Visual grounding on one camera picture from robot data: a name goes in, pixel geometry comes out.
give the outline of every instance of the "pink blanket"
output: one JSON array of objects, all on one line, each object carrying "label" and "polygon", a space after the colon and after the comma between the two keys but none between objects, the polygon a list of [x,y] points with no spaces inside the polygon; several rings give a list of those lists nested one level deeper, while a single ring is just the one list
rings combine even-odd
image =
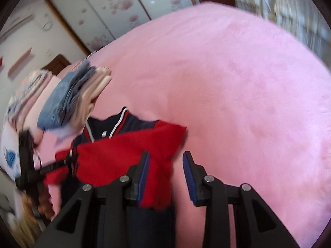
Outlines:
[{"label": "pink blanket", "polygon": [[[112,70],[92,116],[123,106],[142,119],[186,126],[174,162],[176,241],[200,248],[205,209],[190,202],[182,153],[224,183],[250,183],[302,248],[331,217],[331,77],[274,24],[204,4],[146,23],[94,54]],[[43,163],[68,148],[45,133]],[[58,208],[59,189],[51,188]]]}]

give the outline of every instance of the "blue denim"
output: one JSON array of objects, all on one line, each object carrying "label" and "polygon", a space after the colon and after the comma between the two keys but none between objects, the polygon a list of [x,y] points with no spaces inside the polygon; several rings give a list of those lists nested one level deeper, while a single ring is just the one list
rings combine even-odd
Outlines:
[{"label": "blue denim", "polygon": [[37,126],[42,130],[56,129],[67,124],[83,84],[94,74],[95,67],[85,60],[75,72],[69,72],[53,90],[43,106]]}]

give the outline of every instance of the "metal bolt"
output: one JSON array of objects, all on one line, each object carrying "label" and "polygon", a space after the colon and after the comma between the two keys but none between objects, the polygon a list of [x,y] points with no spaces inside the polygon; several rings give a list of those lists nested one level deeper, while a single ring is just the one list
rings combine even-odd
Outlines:
[{"label": "metal bolt", "polygon": [[241,188],[244,190],[244,191],[250,191],[252,189],[252,187],[249,185],[249,184],[243,184],[241,186]]},{"label": "metal bolt", "polygon": [[212,176],[212,175],[206,175],[205,176],[205,181],[207,182],[207,183],[210,183],[210,182],[212,182],[212,181],[214,181],[215,180],[215,178],[214,178],[214,176]]},{"label": "metal bolt", "polygon": [[87,184],[87,185],[83,185],[83,190],[84,190],[85,192],[90,191],[91,189],[92,189],[92,186],[91,186],[91,185],[89,185],[89,184]]},{"label": "metal bolt", "polygon": [[127,182],[127,181],[129,181],[130,180],[130,177],[128,177],[127,175],[122,175],[121,177],[120,177],[120,181],[122,182],[122,183],[125,183],[125,182]]}]

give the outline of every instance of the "stack of folded clothes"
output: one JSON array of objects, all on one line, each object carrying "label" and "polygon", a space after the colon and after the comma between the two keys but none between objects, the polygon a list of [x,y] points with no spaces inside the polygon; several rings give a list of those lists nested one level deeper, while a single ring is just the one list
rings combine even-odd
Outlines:
[{"label": "stack of folded clothes", "polygon": [[110,69],[95,68],[85,60],[59,82],[43,106],[37,126],[42,130],[64,127],[80,130],[94,109],[95,99],[110,82]]},{"label": "stack of folded clothes", "polygon": [[52,72],[48,70],[31,72],[23,80],[21,88],[10,98],[4,122],[8,122],[17,133],[22,131],[27,114],[51,78]]}]

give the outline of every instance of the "white wall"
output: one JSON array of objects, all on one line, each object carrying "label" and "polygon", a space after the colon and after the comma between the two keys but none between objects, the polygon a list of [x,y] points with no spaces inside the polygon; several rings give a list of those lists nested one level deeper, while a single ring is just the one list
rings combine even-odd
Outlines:
[{"label": "white wall", "polygon": [[[7,39],[0,41],[0,56],[3,56],[3,65],[0,67],[1,131],[10,96],[29,72],[44,67],[58,54],[64,55],[71,63],[86,56],[54,17],[44,0],[21,0],[12,16],[26,11],[33,11],[34,18],[15,30]],[[42,29],[46,22],[48,24],[44,29],[52,24],[52,28],[48,31]],[[8,77],[7,72],[10,67],[31,47],[30,56]]]}]

